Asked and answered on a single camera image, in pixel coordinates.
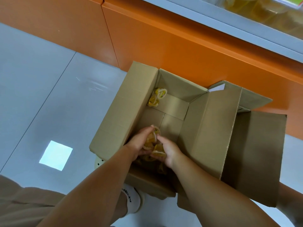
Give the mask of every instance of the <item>orange cabinet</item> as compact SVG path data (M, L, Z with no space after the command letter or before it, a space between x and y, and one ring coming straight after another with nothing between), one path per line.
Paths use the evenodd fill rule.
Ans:
M103 0L0 0L0 22L118 67Z
M273 102L262 111L288 114L287 133L303 139L303 64L142 0L102 5L119 66L138 61L204 87L227 80Z

